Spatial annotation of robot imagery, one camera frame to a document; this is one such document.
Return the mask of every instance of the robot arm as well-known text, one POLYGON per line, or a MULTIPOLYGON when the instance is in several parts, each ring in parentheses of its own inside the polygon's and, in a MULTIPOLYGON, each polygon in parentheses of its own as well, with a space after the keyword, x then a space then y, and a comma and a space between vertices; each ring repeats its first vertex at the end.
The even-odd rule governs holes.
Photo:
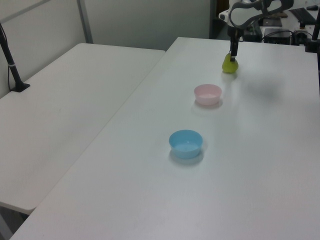
POLYGON ((219 17, 228 23, 231 62, 236 60, 239 39, 254 21, 283 10, 320 4, 320 0, 229 0, 229 10, 219 17))

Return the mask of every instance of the pink bowl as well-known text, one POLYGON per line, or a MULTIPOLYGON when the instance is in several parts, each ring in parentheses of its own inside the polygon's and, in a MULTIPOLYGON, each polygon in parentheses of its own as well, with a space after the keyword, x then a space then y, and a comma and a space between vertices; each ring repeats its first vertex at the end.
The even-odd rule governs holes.
POLYGON ((195 100, 205 106, 217 104, 221 94, 221 88, 213 84, 203 84, 194 89, 195 100))

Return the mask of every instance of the white tabletop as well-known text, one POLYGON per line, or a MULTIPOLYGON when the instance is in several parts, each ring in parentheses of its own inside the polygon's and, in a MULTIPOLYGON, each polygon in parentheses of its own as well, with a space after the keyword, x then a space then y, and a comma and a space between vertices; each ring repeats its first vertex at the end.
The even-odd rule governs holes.
POLYGON ((31 213, 164 53, 79 44, 0 99, 0 206, 31 213))
POLYGON ((317 56, 243 42, 225 74, 229 46, 178 38, 12 240, 319 239, 317 56), (208 83, 218 106, 194 102, 208 83), (187 162, 181 129, 204 139, 187 162))

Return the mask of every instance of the blue bowl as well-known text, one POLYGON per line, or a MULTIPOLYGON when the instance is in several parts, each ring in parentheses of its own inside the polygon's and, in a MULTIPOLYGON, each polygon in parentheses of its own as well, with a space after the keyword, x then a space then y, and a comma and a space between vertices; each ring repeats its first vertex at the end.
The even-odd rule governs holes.
POLYGON ((181 159, 192 159, 201 150, 203 139, 199 133, 192 130, 180 130, 169 138, 173 153, 181 159))

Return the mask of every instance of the floor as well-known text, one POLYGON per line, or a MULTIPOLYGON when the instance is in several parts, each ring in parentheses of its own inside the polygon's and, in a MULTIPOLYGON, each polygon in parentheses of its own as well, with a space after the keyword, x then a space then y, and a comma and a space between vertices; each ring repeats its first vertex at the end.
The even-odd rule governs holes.
POLYGON ((0 207, 0 240, 9 240, 27 217, 17 211, 0 207))

